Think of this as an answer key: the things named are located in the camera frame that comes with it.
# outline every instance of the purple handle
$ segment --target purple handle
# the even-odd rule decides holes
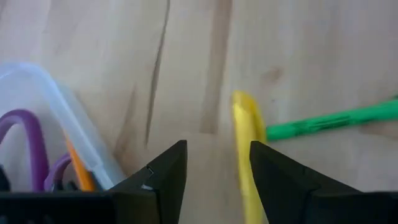
[[[12,110],[4,114],[0,118],[0,143],[14,124],[21,124],[25,129],[30,149],[32,190],[44,191],[44,180],[49,173],[49,162],[39,120],[27,110]]]
[[[62,180],[63,179],[63,173],[65,172],[65,169],[71,163],[72,159],[69,155],[69,153],[66,153],[63,155],[61,158],[59,158],[53,167],[50,170],[49,175],[44,181],[44,188],[46,191],[50,191],[52,185],[57,181],[57,180]]]

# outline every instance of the orange object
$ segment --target orange object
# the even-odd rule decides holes
[[[81,162],[75,148],[73,147],[73,144],[70,142],[66,134],[65,139],[67,141],[67,148],[72,159],[73,168],[75,169],[77,178],[79,180],[80,189],[82,191],[94,191],[95,185],[90,173],[86,170],[85,166]]]

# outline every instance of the light wood surface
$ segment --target light wood surface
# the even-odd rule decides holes
[[[233,90],[267,124],[398,94],[395,0],[0,0],[0,62],[69,86],[127,174],[188,140],[181,223],[242,223]],[[398,190],[394,123],[272,143],[359,190]]]

